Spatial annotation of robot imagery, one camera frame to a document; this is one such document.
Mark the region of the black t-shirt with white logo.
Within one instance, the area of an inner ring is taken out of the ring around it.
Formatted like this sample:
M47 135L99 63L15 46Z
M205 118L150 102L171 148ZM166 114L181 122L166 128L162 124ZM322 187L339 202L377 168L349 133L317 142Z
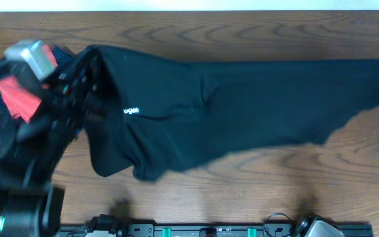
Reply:
M323 144L379 106L379 59L184 63L95 51L107 116L85 129L104 177L132 167L154 181L233 151Z

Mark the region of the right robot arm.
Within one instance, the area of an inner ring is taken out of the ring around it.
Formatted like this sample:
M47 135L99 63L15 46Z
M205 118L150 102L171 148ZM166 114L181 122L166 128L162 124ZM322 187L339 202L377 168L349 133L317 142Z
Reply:
M293 237L344 237L343 232L334 223L319 215L302 217L291 235Z

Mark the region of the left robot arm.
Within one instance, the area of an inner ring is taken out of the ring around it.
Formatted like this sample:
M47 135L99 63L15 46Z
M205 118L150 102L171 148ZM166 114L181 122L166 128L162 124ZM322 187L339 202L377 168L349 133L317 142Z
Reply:
M47 72L45 55L0 59L0 82L13 77L41 101L29 122L0 112L0 236L59 232L65 190L51 177L84 123L106 115L95 93L98 62L94 47Z

